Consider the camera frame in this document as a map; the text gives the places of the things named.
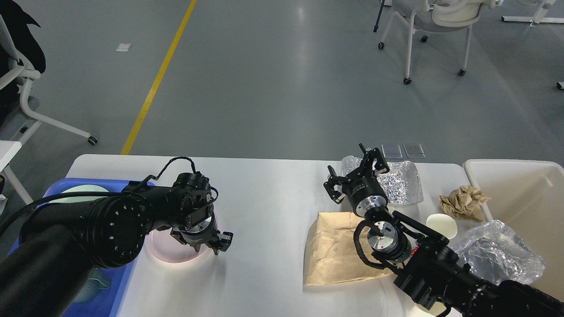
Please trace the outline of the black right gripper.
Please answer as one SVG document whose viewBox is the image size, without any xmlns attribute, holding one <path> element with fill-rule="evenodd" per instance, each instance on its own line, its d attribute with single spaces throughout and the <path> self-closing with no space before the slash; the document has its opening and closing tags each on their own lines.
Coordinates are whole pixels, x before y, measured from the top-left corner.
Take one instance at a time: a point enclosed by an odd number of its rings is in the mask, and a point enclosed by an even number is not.
<svg viewBox="0 0 564 317">
<path fill-rule="evenodd" d="M 328 179 L 323 183 L 328 196 L 336 204 L 347 197 L 355 215 L 363 219 L 389 219 L 387 208 L 389 199 L 379 184 L 377 177 L 388 174 L 390 167 L 378 147 L 367 148 L 359 143 L 364 156 L 359 165 L 360 171 L 356 179 L 338 176 L 331 165 L 328 165 Z M 336 187 L 342 186 L 342 192 Z"/>
</svg>

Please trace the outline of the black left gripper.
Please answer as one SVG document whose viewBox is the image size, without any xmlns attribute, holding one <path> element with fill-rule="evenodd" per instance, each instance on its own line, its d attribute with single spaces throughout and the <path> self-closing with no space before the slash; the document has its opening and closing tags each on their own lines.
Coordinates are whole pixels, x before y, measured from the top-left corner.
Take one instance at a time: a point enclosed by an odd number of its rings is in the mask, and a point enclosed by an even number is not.
<svg viewBox="0 0 564 317">
<path fill-rule="evenodd" d="M 182 245 L 189 245 L 196 253 L 200 252 L 200 245 L 206 245 L 214 255 L 218 256 L 220 251 L 227 251 L 231 246 L 234 233 L 220 233 L 217 229 L 215 214 L 194 225 L 187 231 L 171 228 L 171 236 Z"/>
</svg>

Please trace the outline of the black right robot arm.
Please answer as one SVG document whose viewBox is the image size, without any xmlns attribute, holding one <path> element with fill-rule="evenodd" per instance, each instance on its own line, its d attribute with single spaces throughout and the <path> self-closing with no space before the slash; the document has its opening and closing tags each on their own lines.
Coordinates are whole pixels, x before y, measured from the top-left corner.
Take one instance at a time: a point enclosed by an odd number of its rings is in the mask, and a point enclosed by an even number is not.
<svg viewBox="0 0 564 317">
<path fill-rule="evenodd" d="M 390 212 L 377 175 L 390 171 L 378 148 L 366 149 L 359 166 L 345 176 L 328 166 L 323 186 L 335 203 L 347 198 L 361 218 L 353 233 L 356 254 L 375 269 L 390 269 L 393 283 L 425 309 L 443 303 L 441 316 L 456 310 L 463 317 L 561 317 L 563 303 L 526 284 L 495 285 L 459 265 L 449 239 L 399 211 Z"/>
</svg>

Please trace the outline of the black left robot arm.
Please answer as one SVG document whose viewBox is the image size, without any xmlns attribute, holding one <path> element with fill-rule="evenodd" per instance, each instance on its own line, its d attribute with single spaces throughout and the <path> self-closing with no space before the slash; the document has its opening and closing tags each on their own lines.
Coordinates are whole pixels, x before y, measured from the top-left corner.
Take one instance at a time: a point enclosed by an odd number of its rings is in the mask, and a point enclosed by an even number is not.
<svg viewBox="0 0 564 317">
<path fill-rule="evenodd" d="M 120 192 L 71 192 L 42 197 L 1 223 L 1 233 L 27 215 L 19 246 L 1 261 L 3 317 L 60 317 L 95 269 L 131 263 L 151 231 L 171 229 L 182 245 L 218 254 L 232 232 L 214 214 L 218 190 L 196 170 L 170 187 L 150 185 L 159 175 L 130 181 Z"/>
</svg>

